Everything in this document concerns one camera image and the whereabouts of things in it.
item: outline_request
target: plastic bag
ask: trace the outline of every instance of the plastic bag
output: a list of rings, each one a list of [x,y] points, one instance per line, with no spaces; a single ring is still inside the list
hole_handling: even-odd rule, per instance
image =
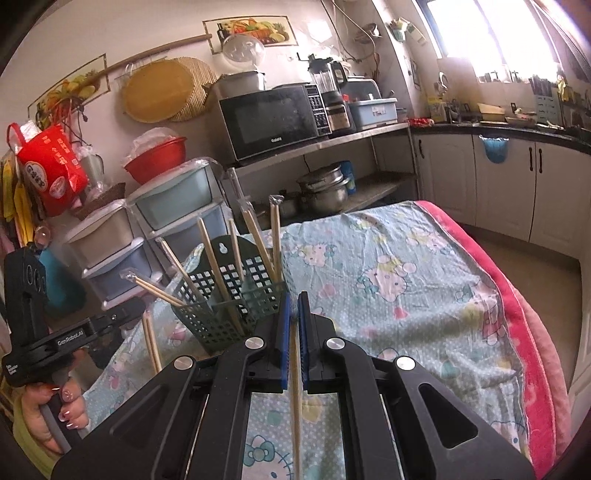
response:
[[[140,135],[134,140],[134,146],[132,147],[129,155],[124,158],[123,166],[125,167],[135,157],[139,157],[142,153],[147,152],[156,145],[160,145],[161,143],[173,140],[178,137],[180,137],[180,135],[171,128],[156,127],[152,130],[148,130],[146,133]]]
[[[7,143],[39,192],[47,214],[57,216],[84,190],[88,178],[59,125],[33,135],[35,129],[30,123],[23,127],[10,124]]]

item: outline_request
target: microwave door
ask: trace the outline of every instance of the microwave door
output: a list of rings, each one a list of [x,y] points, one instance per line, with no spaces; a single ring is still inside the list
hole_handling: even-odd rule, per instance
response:
[[[223,99],[220,107],[237,160],[318,135],[303,86]]]

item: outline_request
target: blue can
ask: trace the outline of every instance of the blue can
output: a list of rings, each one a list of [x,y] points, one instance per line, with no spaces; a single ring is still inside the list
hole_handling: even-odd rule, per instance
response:
[[[348,180],[347,193],[352,195],[357,192],[357,188],[355,187],[355,175],[353,174],[353,165],[349,160],[342,161],[339,164],[340,170],[343,173],[343,177]]]

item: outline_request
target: microwave control panel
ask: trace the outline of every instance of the microwave control panel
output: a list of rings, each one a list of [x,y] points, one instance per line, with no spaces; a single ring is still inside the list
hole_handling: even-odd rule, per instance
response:
[[[314,115],[314,121],[316,122],[316,129],[318,130],[318,136],[329,135],[332,133],[329,126],[329,119],[326,116],[326,110],[324,110],[324,102],[318,91],[316,85],[306,85],[306,93],[308,94],[308,100],[312,107],[312,113]]]

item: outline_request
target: tiled floor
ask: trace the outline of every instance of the tiled floor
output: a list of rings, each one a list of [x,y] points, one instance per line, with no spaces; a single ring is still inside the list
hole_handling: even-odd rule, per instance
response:
[[[527,244],[470,232],[510,282],[540,315],[564,371],[573,379],[581,334],[581,275],[578,264]]]

